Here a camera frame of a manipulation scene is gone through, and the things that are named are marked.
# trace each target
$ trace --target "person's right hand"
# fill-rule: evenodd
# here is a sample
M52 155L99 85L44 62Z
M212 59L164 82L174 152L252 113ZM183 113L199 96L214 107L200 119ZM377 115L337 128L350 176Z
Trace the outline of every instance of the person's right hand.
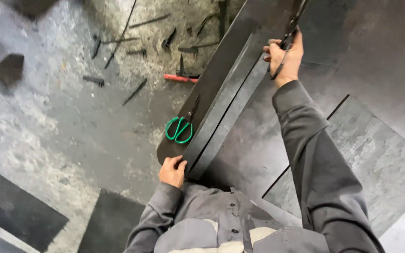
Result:
M270 74L273 75L282 62L285 51L278 45L281 40L269 40L268 45L263 47L263 52L268 55L263 58L264 61L270 63ZM304 49L302 47L302 34L299 28L294 35L292 47L289 49L287 56L284 60L284 66L281 72L274 80L274 84L279 89L284 84L298 79L299 65L301 64Z
M180 188L184 183L184 170L187 161L182 161L177 169L176 164L182 160L182 155L173 158L165 158L162 168L159 171L159 180L174 187Z

